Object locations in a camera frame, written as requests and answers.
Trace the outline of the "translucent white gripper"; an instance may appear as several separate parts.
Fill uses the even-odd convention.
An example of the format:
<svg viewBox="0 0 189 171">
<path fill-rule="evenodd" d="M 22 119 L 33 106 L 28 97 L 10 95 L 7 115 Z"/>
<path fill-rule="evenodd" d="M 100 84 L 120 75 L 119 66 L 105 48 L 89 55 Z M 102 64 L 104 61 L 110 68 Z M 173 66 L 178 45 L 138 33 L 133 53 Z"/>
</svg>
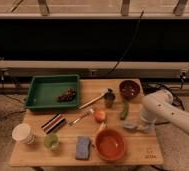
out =
<svg viewBox="0 0 189 171">
<path fill-rule="evenodd" d="M 150 133 L 155 128 L 156 116 L 148 112 L 145 108 L 140 111 L 140 119 L 142 131 L 144 133 Z"/>
</svg>

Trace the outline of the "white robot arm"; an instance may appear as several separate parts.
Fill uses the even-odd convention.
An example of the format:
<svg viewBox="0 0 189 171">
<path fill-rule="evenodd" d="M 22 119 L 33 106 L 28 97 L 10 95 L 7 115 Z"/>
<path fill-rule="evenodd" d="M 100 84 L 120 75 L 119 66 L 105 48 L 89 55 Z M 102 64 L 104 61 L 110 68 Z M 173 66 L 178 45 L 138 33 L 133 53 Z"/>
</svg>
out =
<svg viewBox="0 0 189 171">
<path fill-rule="evenodd" d="M 168 90 L 159 90 L 142 98 L 141 120 L 154 124 L 162 117 L 189 135 L 189 113 L 172 105 L 173 95 Z"/>
</svg>

